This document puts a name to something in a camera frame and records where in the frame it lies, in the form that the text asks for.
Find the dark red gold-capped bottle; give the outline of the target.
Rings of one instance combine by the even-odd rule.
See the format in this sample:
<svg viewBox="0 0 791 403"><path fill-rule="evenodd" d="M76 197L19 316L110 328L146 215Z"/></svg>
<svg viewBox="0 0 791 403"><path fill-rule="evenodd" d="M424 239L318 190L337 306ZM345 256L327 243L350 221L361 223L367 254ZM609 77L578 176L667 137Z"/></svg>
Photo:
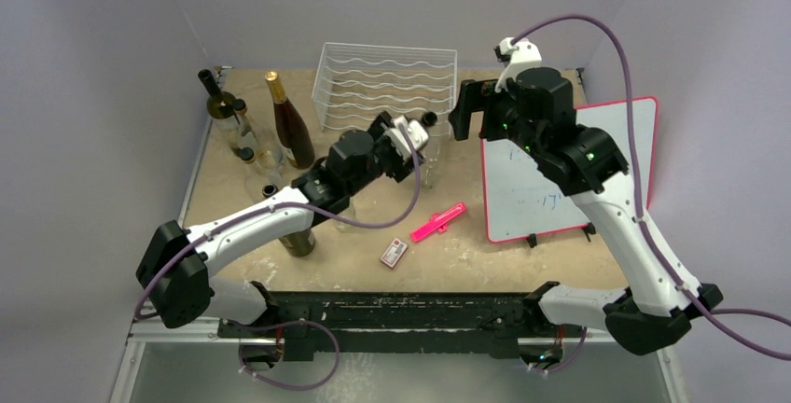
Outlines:
<svg viewBox="0 0 791 403"><path fill-rule="evenodd" d="M271 93L275 129L285 156L294 168L308 169L315 154L306 123L288 98L280 75L269 71L265 80Z"/></svg>

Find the green bottle brown label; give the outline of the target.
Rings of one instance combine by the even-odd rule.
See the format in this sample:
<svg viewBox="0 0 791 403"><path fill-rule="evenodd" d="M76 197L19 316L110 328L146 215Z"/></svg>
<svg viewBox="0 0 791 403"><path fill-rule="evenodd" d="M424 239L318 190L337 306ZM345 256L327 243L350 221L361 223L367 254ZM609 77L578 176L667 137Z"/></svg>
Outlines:
<svg viewBox="0 0 791 403"><path fill-rule="evenodd" d="M261 193L264 199L272 197L279 191L274 184L267 184L262 187ZM311 229L294 232L279 238L280 243L293 257L306 257L316 246L315 236Z"/></svg>

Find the clear bottle with black cap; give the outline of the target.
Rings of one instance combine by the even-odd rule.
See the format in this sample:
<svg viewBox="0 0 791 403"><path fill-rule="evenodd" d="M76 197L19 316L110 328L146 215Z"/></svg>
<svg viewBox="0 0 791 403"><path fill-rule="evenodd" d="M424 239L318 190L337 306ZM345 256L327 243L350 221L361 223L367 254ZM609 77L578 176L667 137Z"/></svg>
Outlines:
<svg viewBox="0 0 791 403"><path fill-rule="evenodd" d="M250 147L244 147L240 150L239 158L245 167L245 191L253 202L265 199L265 187L275 186L280 189L285 185L281 165L269 151L254 151Z"/></svg>

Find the small clear bottle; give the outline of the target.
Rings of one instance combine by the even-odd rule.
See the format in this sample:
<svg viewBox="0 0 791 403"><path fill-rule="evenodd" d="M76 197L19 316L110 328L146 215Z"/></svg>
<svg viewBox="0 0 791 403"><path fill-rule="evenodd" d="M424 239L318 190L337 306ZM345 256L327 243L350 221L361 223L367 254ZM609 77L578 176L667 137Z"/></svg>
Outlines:
<svg viewBox="0 0 791 403"><path fill-rule="evenodd" d="M360 229L359 223L356 205L353 200L349 201L348 207L339 212L334 220L335 228L340 233L357 231Z"/></svg>

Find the green bottle silver cap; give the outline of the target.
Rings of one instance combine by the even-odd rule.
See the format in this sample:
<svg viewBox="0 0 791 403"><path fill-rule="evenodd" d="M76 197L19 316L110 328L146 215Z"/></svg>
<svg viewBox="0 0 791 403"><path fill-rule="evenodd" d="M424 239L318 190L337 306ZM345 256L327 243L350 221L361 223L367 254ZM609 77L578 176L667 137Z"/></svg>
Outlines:
<svg viewBox="0 0 791 403"><path fill-rule="evenodd" d="M422 113L419 118L420 124L422 125L423 128L427 130L433 128L437 124L437 121L438 121L438 116L433 111L426 111Z"/></svg>

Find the green bottle cream label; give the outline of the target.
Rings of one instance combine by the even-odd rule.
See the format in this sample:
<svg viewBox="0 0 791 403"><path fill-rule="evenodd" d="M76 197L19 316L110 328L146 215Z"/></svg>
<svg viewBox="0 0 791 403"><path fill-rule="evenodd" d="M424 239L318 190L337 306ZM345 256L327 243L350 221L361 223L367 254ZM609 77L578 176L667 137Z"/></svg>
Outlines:
<svg viewBox="0 0 791 403"><path fill-rule="evenodd" d="M238 135L240 123L232 107L236 97L220 88L215 75L209 69L201 69L198 79L208 93L206 110L211 121L225 140L231 153L238 157L241 151Z"/></svg>

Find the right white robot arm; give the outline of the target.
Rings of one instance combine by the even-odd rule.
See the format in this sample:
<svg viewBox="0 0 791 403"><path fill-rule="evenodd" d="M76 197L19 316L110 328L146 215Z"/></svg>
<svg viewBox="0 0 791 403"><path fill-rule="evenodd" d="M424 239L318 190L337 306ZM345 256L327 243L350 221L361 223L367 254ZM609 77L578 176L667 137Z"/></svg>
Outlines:
<svg viewBox="0 0 791 403"><path fill-rule="evenodd" d="M589 219L621 268L627 286L611 291L549 282L526 300L523 321L537 335L556 326L606 331L625 350L645 355L678 342L692 321L722 299L672 253L656 254L661 234L641 202L635 169L604 130L576 120L571 83L547 67L525 70L499 87L466 80L449 115L456 140L481 113L479 137L507 140Z"/></svg>

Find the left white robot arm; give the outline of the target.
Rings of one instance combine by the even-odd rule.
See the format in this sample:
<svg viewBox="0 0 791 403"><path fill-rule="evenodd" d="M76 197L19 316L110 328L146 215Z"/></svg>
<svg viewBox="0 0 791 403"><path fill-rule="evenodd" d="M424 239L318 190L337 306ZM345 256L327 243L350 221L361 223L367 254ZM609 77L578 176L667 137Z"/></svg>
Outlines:
<svg viewBox="0 0 791 403"><path fill-rule="evenodd" d="M158 317L177 328L209 316L270 335L278 312L265 288L222 282L217 274L260 246L340 219L350 199L383 175L396 182L418 175L436 123L433 112L414 119L382 111L367 130L345 132L326 157L264 201L186 229L174 220L160 225L135 273L144 289L135 319Z"/></svg>

